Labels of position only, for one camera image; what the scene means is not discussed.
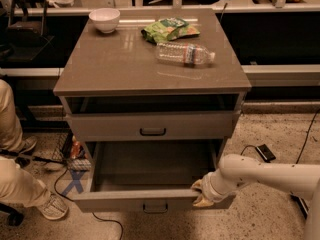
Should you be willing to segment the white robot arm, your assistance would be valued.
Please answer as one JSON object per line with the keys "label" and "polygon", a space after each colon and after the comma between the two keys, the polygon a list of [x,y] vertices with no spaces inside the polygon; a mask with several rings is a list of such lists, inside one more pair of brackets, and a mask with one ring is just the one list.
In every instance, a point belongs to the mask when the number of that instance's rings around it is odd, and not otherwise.
{"label": "white robot arm", "polygon": [[195,181],[191,189],[199,192],[195,207],[209,207],[252,183],[259,183],[311,202],[304,240],[320,240],[320,166],[308,164],[264,163],[257,159],[229,154],[218,169]]}

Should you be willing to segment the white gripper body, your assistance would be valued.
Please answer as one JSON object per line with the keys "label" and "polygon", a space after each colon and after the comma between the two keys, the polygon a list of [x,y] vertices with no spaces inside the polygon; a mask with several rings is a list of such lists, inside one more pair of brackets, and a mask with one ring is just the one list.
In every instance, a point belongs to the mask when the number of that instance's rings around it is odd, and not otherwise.
{"label": "white gripper body", "polygon": [[225,179],[219,170],[206,174],[201,179],[200,187],[203,204],[220,203],[237,190],[236,186]]}

